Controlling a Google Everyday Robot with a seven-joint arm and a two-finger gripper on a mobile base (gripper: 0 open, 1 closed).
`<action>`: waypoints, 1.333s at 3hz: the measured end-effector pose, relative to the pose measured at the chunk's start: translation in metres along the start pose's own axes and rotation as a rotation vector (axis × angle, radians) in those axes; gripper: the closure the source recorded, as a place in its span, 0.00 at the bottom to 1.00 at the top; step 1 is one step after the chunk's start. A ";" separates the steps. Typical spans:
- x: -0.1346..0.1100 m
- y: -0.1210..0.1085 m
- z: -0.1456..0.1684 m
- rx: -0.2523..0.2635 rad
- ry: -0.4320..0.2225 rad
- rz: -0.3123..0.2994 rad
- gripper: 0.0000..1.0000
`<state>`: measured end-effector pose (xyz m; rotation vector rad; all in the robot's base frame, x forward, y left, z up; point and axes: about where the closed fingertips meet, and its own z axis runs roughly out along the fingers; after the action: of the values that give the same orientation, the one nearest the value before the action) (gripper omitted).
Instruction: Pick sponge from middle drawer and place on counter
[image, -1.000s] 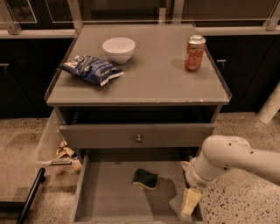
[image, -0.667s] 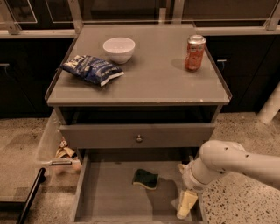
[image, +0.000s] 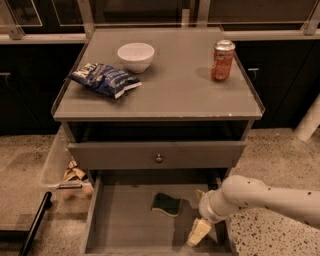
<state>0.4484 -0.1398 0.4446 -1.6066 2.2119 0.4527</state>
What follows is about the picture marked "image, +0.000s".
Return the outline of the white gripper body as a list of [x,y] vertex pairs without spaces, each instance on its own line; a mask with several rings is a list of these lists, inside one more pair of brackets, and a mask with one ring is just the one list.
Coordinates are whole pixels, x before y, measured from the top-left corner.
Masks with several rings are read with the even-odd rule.
[[210,190],[206,192],[199,202],[201,217],[212,224],[219,223],[230,214],[230,206],[225,200],[222,190]]

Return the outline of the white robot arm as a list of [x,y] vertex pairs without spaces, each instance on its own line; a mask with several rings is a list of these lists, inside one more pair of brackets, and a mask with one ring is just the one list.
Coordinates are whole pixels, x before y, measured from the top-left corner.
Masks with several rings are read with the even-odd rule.
[[214,224],[251,208],[264,208],[308,226],[320,226],[320,192],[267,186],[240,175],[224,179],[217,190],[197,190],[200,219],[194,220],[187,244],[196,246]]

